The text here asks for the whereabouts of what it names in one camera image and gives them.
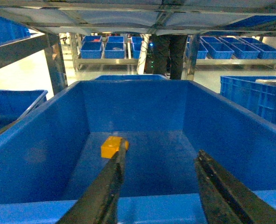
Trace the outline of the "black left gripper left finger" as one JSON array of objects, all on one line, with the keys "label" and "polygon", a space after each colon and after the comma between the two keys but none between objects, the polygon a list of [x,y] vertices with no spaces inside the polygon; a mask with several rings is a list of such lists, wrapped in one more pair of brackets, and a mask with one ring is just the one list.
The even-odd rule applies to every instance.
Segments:
[{"label": "black left gripper left finger", "polygon": [[117,204],[124,183],[126,140],[108,161],[82,197],[57,221],[58,224],[116,224]]}]

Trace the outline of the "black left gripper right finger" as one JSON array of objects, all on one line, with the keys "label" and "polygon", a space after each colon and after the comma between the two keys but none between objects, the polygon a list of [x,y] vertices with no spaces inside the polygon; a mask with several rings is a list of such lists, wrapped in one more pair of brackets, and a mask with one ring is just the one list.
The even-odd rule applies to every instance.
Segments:
[{"label": "black left gripper right finger", "polygon": [[276,224],[276,209],[204,150],[194,161],[201,206],[209,224]]}]

